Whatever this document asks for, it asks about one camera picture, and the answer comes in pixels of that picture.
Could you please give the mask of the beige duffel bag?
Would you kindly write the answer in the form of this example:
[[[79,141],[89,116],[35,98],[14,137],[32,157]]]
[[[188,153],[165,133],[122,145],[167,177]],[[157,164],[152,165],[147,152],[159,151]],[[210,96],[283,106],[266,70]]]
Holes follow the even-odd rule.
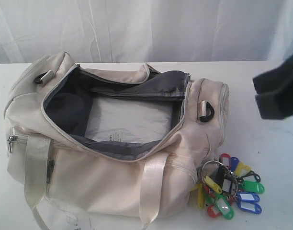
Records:
[[[144,144],[85,137],[98,96],[172,103],[170,131]],[[8,173],[24,186],[41,229],[43,200],[65,212],[80,209],[138,217],[147,227],[183,210],[197,172],[218,160],[225,137],[228,85],[192,80],[148,64],[136,71],[85,69],[67,52],[31,64],[12,86],[4,109]]]

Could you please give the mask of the white backdrop curtain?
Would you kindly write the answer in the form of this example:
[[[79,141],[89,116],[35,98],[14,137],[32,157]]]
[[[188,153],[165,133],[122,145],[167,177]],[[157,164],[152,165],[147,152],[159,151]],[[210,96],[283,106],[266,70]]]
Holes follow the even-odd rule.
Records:
[[[0,63],[283,60],[293,0],[0,0]]]

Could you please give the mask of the colourful key tag bunch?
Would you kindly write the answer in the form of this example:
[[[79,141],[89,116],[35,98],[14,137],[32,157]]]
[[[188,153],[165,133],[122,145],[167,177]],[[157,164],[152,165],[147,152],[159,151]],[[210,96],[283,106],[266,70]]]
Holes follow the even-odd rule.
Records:
[[[261,177],[237,157],[227,153],[219,160],[207,161],[197,172],[198,183],[190,190],[197,195],[197,205],[211,218],[234,217],[232,205],[241,211],[261,214],[260,194],[265,192]]]

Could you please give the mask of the white plastic pouch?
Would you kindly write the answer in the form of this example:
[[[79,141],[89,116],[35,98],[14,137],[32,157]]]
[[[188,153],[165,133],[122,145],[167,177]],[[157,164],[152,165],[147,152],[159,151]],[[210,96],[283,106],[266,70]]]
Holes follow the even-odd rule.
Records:
[[[172,103],[93,99],[85,137],[94,141],[144,144],[158,141],[170,131]]]

